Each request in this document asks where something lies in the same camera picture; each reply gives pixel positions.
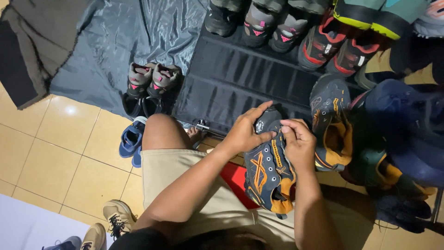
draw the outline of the gray and pink sneaker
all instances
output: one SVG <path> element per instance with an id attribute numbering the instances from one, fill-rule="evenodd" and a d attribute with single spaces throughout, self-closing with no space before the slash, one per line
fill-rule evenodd
<path id="1" fill-rule="evenodd" d="M 176 86 L 182 78 L 182 70 L 176 65 L 163 66 L 158 63 L 153 70 L 153 81 L 147 89 L 148 94 L 154 98 L 160 98 L 163 93 Z"/>
<path id="2" fill-rule="evenodd" d="M 252 48 L 264 45 L 271 33 L 274 24 L 275 14 L 270 10 L 258 6 L 252 2 L 245 17 L 244 32 L 242 39 L 245 44 Z"/>
<path id="3" fill-rule="evenodd" d="M 129 97 L 139 99 L 147 95 L 147 88 L 153 79 L 153 70 L 156 63 L 150 62 L 142 66 L 132 62 L 128 73 L 128 89 Z"/>
<path id="4" fill-rule="evenodd" d="M 269 43 L 274 51 L 285 53 L 294 47 L 294 41 L 304 31 L 308 22 L 298 16 L 298 12 L 295 11 L 291 13 L 286 11 L 282 15 Z"/>

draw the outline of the shoelace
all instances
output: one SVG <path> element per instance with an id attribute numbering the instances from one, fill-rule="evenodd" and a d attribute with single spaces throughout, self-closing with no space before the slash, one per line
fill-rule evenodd
<path id="1" fill-rule="evenodd" d="M 111 237 L 119 238 L 121 233 L 129 233 L 130 231 L 124 231 L 123 229 L 126 227 L 126 223 L 128 222 L 128 218 L 123 215 L 114 215 L 109 218 L 109 222 L 111 224 Z"/>
<path id="2" fill-rule="evenodd" d="M 81 250 L 89 250 L 89 249 L 91 249 L 91 247 L 92 247 L 92 243 L 88 242 L 82 246 Z"/>

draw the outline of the blue sneaker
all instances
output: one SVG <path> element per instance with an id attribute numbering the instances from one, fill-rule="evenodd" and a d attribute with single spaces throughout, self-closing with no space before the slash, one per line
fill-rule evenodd
<path id="1" fill-rule="evenodd" d="M 385 80 L 369 93 L 365 109 L 402 173 L 419 185 L 444 187 L 444 93 L 438 88 Z"/>
<path id="2" fill-rule="evenodd" d="M 42 250 L 80 250 L 81 245 L 82 245 L 82 240 L 79 237 L 71 236 L 68 239 L 66 239 L 64 242 L 56 246 L 42 248 Z"/>
<path id="3" fill-rule="evenodd" d="M 135 168 L 140 168 L 142 166 L 142 158 L 140 156 L 140 151 L 142 151 L 142 145 L 140 145 L 137 148 L 136 153 L 133 156 L 133 159 L 131 160 L 131 164 L 133 165 L 133 167 Z"/>
<path id="4" fill-rule="evenodd" d="M 122 141 L 119 146 L 120 157 L 129 158 L 133 156 L 137 148 L 142 145 L 142 136 L 146 122 L 146 117 L 136 117 L 134 122 L 123 131 Z"/>

